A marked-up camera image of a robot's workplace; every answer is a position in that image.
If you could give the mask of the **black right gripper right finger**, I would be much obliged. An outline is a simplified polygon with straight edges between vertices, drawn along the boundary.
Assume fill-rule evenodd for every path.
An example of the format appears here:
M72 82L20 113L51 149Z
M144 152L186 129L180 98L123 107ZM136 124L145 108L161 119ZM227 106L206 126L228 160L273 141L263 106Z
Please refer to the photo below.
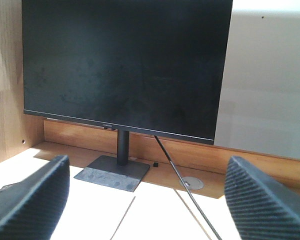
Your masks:
M300 196L240 156L228 162L224 195L243 240L300 240Z

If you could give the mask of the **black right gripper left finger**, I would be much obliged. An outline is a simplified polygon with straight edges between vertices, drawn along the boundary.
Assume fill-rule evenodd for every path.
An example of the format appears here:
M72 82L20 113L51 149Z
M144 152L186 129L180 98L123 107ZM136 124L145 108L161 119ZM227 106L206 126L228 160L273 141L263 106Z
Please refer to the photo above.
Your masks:
M48 240L66 206L70 161L58 155L24 180L0 189L0 240Z

